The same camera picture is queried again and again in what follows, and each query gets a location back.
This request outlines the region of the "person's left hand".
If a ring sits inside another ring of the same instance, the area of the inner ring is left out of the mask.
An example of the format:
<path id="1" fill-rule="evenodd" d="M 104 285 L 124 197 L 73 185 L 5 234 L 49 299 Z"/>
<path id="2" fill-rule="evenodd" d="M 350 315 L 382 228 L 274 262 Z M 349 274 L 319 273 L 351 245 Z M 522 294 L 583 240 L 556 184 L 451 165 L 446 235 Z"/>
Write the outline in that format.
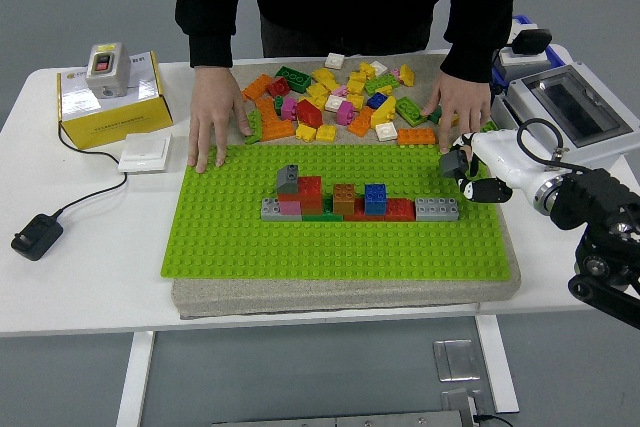
<path id="1" fill-rule="evenodd" d="M 444 72 L 438 74 L 431 89 L 431 95 L 421 110 L 429 116 L 441 107 L 439 128 L 439 148 L 447 153 L 450 146 L 450 130 L 453 117 L 458 115 L 461 134 L 479 132 L 490 116 L 491 92 L 487 83 L 477 83 L 459 79 Z"/>

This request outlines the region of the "person's right hand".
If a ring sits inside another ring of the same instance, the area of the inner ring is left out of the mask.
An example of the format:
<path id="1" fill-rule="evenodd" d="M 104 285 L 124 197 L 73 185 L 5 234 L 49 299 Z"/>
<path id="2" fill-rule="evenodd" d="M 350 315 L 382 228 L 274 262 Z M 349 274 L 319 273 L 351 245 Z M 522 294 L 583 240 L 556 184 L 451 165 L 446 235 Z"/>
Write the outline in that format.
<path id="1" fill-rule="evenodd" d="M 215 165 L 224 164 L 228 127 L 235 117 L 242 134 L 252 133 L 239 86 L 227 67 L 197 66 L 190 103 L 187 165 L 203 173 L 209 163 L 211 138 L 215 138 Z"/>

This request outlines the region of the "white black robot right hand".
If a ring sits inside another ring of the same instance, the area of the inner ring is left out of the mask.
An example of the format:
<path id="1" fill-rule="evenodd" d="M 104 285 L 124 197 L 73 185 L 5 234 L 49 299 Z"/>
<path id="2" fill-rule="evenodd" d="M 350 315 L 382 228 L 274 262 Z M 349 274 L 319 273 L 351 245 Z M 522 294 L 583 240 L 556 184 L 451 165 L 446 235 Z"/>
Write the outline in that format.
<path id="1" fill-rule="evenodd" d="M 464 134 L 440 157 L 439 165 L 442 176 L 453 178 L 473 202 L 504 203 L 520 189 L 540 211 L 557 176 L 518 146 L 515 130 Z"/>

